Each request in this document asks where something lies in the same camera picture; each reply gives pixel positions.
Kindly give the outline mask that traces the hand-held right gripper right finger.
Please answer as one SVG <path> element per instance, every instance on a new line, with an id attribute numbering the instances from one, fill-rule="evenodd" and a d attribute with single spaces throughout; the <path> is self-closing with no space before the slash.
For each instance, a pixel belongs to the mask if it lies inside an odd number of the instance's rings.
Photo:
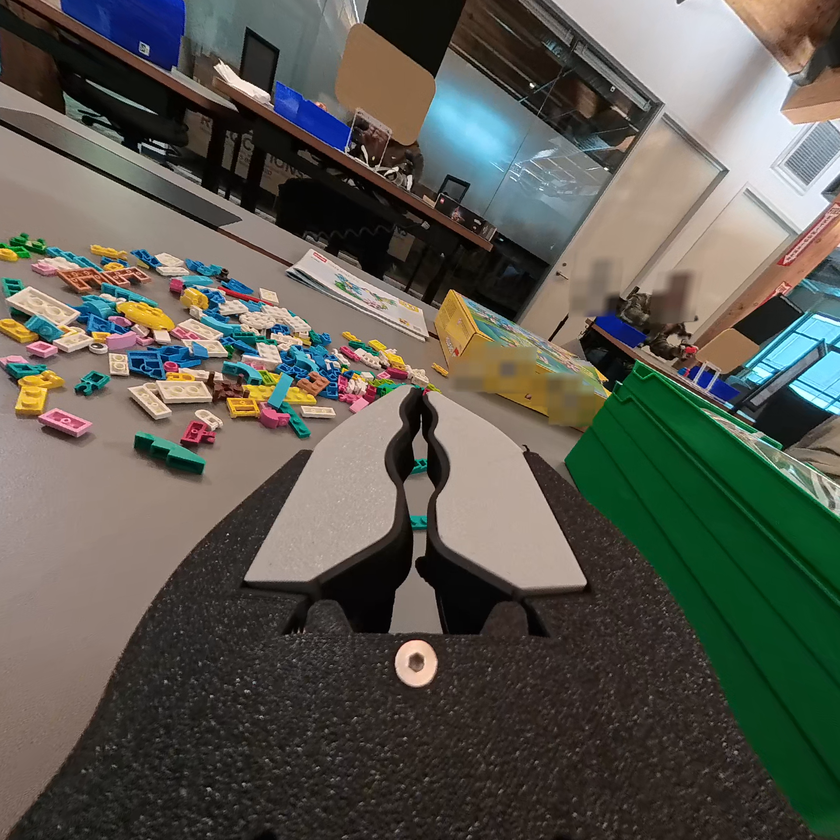
<path id="1" fill-rule="evenodd" d="M 583 592 L 587 580 L 526 453 L 437 393 L 423 397 L 434 492 L 418 573 L 446 634 L 479 634 L 501 603 Z"/>

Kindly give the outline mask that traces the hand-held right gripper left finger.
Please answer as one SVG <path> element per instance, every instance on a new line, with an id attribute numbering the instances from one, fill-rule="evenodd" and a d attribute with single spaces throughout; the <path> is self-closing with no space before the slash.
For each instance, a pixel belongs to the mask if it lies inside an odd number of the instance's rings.
<path id="1" fill-rule="evenodd" d="M 310 453 L 245 573 L 244 586 L 339 603 L 355 631 L 389 631 L 413 563 L 404 482 L 423 392 L 399 386 Z"/>

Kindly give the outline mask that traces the pile of colourful lego pieces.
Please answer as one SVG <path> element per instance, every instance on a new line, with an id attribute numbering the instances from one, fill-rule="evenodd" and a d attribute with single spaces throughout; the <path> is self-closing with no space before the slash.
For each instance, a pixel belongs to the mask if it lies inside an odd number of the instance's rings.
<path id="1" fill-rule="evenodd" d="M 152 421 L 169 421 L 174 406 L 190 411 L 178 439 L 140 432 L 133 446 L 200 476 L 199 448 L 214 443 L 222 413 L 305 440 L 308 421 L 336 418 L 333 403 L 356 415 L 402 385 L 439 391 L 394 348 L 317 331 L 274 291 L 223 266 L 142 248 L 76 253 L 27 233 L 2 242 L 1 256 L 2 270 L 19 261 L 78 296 L 69 303 L 2 277 L 2 345 L 24 352 L 2 356 L 14 415 L 68 438 L 88 436 L 93 423 L 59 407 L 56 394 L 88 399 L 122 381 Z"/>

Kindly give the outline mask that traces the yellow lego set box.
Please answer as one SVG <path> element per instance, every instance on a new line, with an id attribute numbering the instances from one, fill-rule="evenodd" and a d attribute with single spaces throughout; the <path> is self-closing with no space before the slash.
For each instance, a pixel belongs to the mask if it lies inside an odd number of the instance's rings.
<path id="1" fill-rule="evenodd" d="M 581 431 L 611 395 L 583 359 L 453 290 L 435 327 L 456 390 L 502 396 Z"/>

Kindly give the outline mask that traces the green plastic storage bin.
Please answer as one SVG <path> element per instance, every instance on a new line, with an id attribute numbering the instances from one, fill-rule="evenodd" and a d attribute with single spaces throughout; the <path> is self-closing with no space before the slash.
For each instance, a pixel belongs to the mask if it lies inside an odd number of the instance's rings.
<path id="1" fill-rule="evenodd" d="M 838 515 L 733 427 L 636 363 L 565 465 L 667 584 L 794 809 L 838 838 Z"/>

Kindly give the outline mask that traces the blue plastic bin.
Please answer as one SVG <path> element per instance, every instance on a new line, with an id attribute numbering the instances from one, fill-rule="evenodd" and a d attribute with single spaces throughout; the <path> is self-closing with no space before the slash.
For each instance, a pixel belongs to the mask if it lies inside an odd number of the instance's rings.
<path id="1" fill-rule="evenodd" d="M 641 347 L 647 338 L 643 332 L 613 314 L 597 317 L 593 324 L 613 339 L 632 349 Z"/>
<path id="2" fill-rule="evenodd" d="M 708 392 L 718 400 L 725 403 L 733 403 L 740 396 L 740 391 L 723 381 L 717 373 L 709 368 L 701 371 L 699 366 L 694 366 L 685 378 L 694 382 L 703 392 Z"/>
<path id="3" fill-rule="evenodd" d="M 321 142 L 345 152 L 351 134 L 350 126 L 280 81 L 275 86 L 274 111 Z"/>
<path id="4" fill-rule="evenodd" d="M 62 1 L 61 10 L 114 44 L 164 70 L 177 67 L 184 1 Z"/>

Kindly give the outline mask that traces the brown cardboard sheet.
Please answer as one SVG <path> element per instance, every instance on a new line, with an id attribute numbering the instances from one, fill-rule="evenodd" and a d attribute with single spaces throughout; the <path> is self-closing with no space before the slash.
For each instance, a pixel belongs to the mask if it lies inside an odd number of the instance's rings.
<path id="1" fill-rule="evenodd" d="M 725 329 L 698 349 L 696 362 L 707 364 L 729 375 L 760 351 L 760 346 L 735 328 Z"/>

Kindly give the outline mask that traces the white door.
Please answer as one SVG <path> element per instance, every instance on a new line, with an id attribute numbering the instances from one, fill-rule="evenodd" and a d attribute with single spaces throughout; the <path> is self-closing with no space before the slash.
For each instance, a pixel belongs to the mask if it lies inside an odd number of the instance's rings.
<path id="1" fill-rule="evenodd" d="M 614 291 L 639 286 L 727 173 L 676 121 L 657 118 L 533 294 L 521 326 L 547 340 L 569 340 L 584 318 L 570 313 L 570 293 L 595 264 L 608 264 Z"/>
<path id="2" fill-rule="evenodd" d="M 788 245 L 796 230 L 748 187 L 731 199 L 675 266 L 692 276 L 694 339 Z"/>

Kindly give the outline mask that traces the long wooden table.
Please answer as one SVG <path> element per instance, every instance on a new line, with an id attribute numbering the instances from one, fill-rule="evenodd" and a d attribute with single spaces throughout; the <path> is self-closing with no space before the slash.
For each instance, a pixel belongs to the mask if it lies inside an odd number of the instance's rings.
<path id="1" fill-rule="evenodd" d="M 109 58 L 141 74 L 150 86 L 152 97 L 164 93 L 172 107 L 184 109 L 183 121 L 188 111 L 199 112 L 212 122 L 211 137 L 205 156 L 202 185 L 215 192 L 223 168 L 226 132 L 247 130 L 247 124 L 241 119 L 235 106 L 208 88 L 194 80 L 180 75 L 176 67 L 164 70 L 147 59 L 134 55 L 114 44 L 89 27 L 69 17 L 53 2 L 2 2 L 2 32 L 15 36 L 35 48 L 40 55 L 57 61 L 68 61 L 60 37 L 65 37 L 74 45 L 84 45 L 101 51 Z"/>
<path id="2" fill-rule="evenodd" d="M 241 196 L 243 209 L 250 211 L 255 207 L 266 157 L 271 155 L 286 162 L 365 212 L 422 239 L 440 253 L 444 261 L 422 296 L 422 301 L 430 305 L 463 253 L 469 249 L 493 251 L 490 241 L 285 119 L 271 106 L 231 87 L 220 76 L 213 79 L 213 87 L 228 96 L 240 114 L 253 122 L 254 149 Z"/>

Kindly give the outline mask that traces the clear acrylic stand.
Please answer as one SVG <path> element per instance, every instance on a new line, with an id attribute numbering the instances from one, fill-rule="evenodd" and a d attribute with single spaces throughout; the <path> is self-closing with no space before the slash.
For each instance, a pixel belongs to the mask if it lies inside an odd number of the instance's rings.
<path id="1" fill-rule="evenodd" d="M 362 108 L 353 113 L 345 153 L 371 169 L 382 164 L 392 130 Z"/>

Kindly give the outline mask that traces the stack of white papers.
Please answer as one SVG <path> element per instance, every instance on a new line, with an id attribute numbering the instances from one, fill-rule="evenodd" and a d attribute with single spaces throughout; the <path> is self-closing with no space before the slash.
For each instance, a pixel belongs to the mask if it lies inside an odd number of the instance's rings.
<path id="1" fill-rule="evenodd" d="M 214 67 L 216 75 L 231 88 L 234 88 L 255 101 L 270 106 L 272 104 L 271 96 L 268 91 L 252 84 L 241 78 L 233 69 L 226 65 L 223 61 L 216 63 Z"/>

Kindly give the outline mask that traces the black office chair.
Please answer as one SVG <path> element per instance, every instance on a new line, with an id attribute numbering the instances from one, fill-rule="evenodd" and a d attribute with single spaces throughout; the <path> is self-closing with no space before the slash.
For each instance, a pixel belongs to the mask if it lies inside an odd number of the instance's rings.
<path id="1" fill-rule="evenodd" d="M 145 141 L 181 149 L 188 145 L 184 109 L 170 106 L 164 93 L 152 97 L 148 81 L 104 53 L 85 45 L 59 41 L 68 61 L 57 61 L 63 91 L 87 108 L 84 124 L 106 123 L 120 134 L 122 145 L 138 151 Z"/>

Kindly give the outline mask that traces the red wall sign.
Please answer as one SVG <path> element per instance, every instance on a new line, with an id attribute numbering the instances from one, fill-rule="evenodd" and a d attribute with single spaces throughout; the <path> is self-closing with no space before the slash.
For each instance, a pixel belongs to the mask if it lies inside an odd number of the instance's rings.
<path id="1" fill-rule="evenodd" d="M 810 227 L 801 233 L 794 243 L 777 260 L 778 266 L 791 266 L 798 258 L 804 255 L 814 243 L 832 228 L 839 219 L 839 202 L 834 201 L 821 216 L 819 216 Z"/>

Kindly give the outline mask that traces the black picture frame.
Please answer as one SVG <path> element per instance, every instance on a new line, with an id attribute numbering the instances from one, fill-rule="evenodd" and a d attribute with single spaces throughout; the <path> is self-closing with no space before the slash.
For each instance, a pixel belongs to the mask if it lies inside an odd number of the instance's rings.
<path id="1" fill-rule="evenodd" d="M 238 75 L 247 83 L 271 93 L 277 75 L 279 49 L 256 33 L 245 28 Z"/>

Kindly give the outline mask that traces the white wall air vent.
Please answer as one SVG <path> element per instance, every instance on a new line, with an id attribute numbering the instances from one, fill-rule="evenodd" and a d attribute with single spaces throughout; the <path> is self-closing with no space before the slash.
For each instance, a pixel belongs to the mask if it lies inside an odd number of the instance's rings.
<path id="1" fill-rule="evenodd" d="M 807 193 L 839 156 L 838 121 L 815 123 L 780 154 L 773 171 L 800 194 Z"/>

